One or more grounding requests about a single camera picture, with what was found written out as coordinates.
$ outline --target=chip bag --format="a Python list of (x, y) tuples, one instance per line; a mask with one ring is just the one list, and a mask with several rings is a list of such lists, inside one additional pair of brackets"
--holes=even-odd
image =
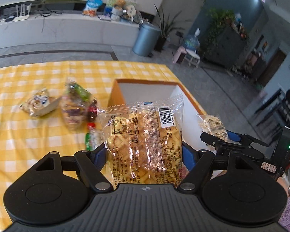
[(228, 140), (228, 133), (220, 118), (213, 115), (198, 115), (198, 124), (203, 132), (214, 135), (217, 138)]
[(106, 177), (114, 187), (181, 182), (182, 95), (98, 109), (98, 116), (108, 150)]
[(101, 0), (87, 0), (86, 6), (83, 9), (83, 15), (85, 16), (95, 16), (97, 9), (102, 5)]
[(74, 81), (65, 84), (60, 101), (63, 119), (69, 130), (75, 130), (85, 121), (90, 104), (90, 92)]

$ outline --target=floor trim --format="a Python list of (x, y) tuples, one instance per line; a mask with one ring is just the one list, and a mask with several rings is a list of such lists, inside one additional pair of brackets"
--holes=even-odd
[(118, 58), (114, 52), (111, 51), (95, 51), (95, 50), (43, 50), (43, 51), (28, 51), (28, 52), (19, 52), (11, 53), (6, 55), (0, 55), (0, 58), (11, 57), (11, 56), (21, 56), (21, 55), (31, 55), (31, 54), (47, 54), (47, 53), (105, 53), (110, 54), (114, 61), (118, 61)]

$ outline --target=stool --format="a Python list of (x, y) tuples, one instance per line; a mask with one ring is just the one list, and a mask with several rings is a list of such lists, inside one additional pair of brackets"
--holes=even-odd
[(191, 66), (191, 64), (195, 65), (196, 67), (198, 67), (199, 63), (200, 63), (200, 56), (192, 50), (188, 50), (186, 49), (187, 54), (189, 54), (191, 56), (191, 58), (187, 58), (187, 56), (185, 56), (185, 59), (188, 60), (188, 64), (189, 66)]

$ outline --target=green plant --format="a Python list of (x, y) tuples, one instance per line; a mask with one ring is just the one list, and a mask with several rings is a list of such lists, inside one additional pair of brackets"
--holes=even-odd
[(183, 27), (176, 27), (176, 24), (180, 23), (180, 22), (190, 22), (191, 20), (184, 20), (184, 21), (175, 21), (175, 19), (182, 13), (182, 10), (179, 11), (178, 13), (176, 13), (176, 15), (172, 18), (172, 20), (170, 20), (170, 14), (168, 14), (167, 19), (165, 19), (165, 15), (164, 15), (164, 11), (163, 11), (163, 7), (161, 6), (161, 14), (157, 8), (157, 6), (155, 5), (155, 8), (157, 10), (157, 14), (159, 16), (160, 19), (160, 36), (163, 38), (166, 38), (168, 36), (168, 34), (170, 34), (172, 31), (174, 30), (184, 30)]
[(210, 8), (207, 15), (212, 18), (206, 39), (206, 51), (208, 52), (210, 45), (217, 45), (217, 36), (223, 32), (226, 25), (232, 24), (235, 21), (235, 15), (232, 10), (216, 8)]

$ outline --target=potted plant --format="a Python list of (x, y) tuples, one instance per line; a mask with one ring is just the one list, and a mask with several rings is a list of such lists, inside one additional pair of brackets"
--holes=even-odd
[(184, 20), (184, 21), (175, 21), (175, 19), (182, 13), (182, 11), (179, 11), (173, 18), (170, 20), (170, 14), (168, 15), (167, 19), (165, 19), (163, 8), (161, 6), (161, 14), (155, 5), (155, 8), (157, 10), (157, 14), (160, 19), (160, 25), (159, 28), (161, 29), (160, 36), (157, 40), (157, 43), (155, 45), (154, 50), (161, 52), (163, 49), (163, 45), (165, 44), (167, 36), (174, 30), (184, 30), (182, 27), (176, 27), (176, 24), (179, 22), (189, 22), (191, 20)]
[(211, 44), (217, 45), (217, 36), (221, 34), (227, 25), (232, 25), (235, 21), (235, 15), (232, 10), (224, 9), (209, 9), (208, 16), (212, 18), (209, 24), (208, 36), (206, 39), (206, 52), (209, 52)]

